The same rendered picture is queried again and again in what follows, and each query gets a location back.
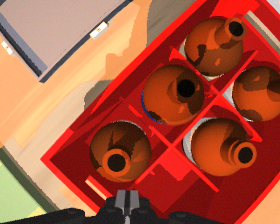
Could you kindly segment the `red bottle crate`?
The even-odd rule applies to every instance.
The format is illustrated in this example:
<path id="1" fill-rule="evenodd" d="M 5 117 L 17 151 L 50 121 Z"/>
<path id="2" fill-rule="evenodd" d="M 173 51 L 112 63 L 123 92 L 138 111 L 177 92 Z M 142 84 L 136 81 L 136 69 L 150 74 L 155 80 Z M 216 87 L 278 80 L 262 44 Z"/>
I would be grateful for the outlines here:
<path id="1" fill-rule="evenodd" d="M 138 190 L 138 196 L 149 199 L 159 218 L 168 219 L 171 212 L 186 211 L 226 224 L 241 224 L 280 180 L 280 114 L 269 121 L 246 121 L 222 96 L 246 69 L 267 66 L 280 74 L 280 56 L 244 17 L 249 10 L 280 42 L 280 14 L 267 0 L 197 0 L 103 90 L 40 160 L 95 213 L 104 207 L 105 199 L 86 180 L 107 198 L 117 196 L 118 190 Z M 210 18 L 226 21 L 231 17 L 242 20 L 247 28 L 241 61 L 232 71 L 208 81 L 178 50 L 198 22 Z M 194 71 L 205 93 L 199 114 L 179 126 L 153 121 L 141 104 L 148 77 L 169 64 Z M 229 176 L 213 176 L 186 157 L 181 139 L 206 117 L 233 119 L 244 127 L 257 152 L 251 166 Z M 95 133 L 119 120 L 137 124 L 151 144 L 148 168 L 137 179 L 125 183 L 100 176 L 89 157 Z"/>

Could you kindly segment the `brown bottle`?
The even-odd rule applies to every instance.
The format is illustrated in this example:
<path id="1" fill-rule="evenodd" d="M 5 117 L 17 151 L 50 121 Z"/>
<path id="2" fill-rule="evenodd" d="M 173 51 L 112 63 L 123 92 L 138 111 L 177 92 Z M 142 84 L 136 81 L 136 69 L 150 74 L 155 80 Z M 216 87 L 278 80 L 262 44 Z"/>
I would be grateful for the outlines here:
<path id="1" fill-rule="evenodd" d="M 280 114 L 280 74 L 267 66 L 244 70 L 222 96 L 246 121 L 274 119 Z"/>
<path id="2" fill-rule="evenodd" d="M 254 163 L 257 152 L 249 141 L 238 122 L 206 117 L 181 139 L 181 146 L 186 157 L 208 174 L 228 176 Z"/>

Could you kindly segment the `grey rectangular tray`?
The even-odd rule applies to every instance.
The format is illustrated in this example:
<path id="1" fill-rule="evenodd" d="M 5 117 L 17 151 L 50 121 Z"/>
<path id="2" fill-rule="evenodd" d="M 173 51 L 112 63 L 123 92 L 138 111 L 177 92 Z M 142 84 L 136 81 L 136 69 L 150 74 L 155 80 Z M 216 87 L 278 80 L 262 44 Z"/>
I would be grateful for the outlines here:
<path id="1" fill-rule="evenodd" d="M 96 28 L 132 1 L 0 0 L 0 37 L 44 84 Z"/>

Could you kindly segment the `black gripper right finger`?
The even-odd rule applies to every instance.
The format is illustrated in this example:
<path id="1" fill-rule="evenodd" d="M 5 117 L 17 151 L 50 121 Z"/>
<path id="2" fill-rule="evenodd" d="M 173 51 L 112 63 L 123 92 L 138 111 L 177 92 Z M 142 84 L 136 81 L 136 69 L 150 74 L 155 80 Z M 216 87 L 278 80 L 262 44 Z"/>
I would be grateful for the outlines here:
<path id="1" fill-rule="evenodd" d="M 150 208 L 149 199 L 139 197 L 138 190 L 128 190 L 127 224 L 225 224 L 184 211 L 171 212 L 165 220 Z"/>

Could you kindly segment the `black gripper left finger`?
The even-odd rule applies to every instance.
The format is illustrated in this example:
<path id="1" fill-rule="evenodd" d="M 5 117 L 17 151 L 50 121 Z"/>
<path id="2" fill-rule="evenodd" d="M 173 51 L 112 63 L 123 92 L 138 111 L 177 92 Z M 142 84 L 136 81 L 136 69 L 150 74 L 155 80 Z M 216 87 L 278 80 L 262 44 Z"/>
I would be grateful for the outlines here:
<path id="1" fill-rule="evenodd" d="M 95 216 L 87 217 L 79 208 L 66 208 L 0 224 L 127 224 L 127 199 L 128 190 L 118 190 L 117 197 L 106 198 Z"/>

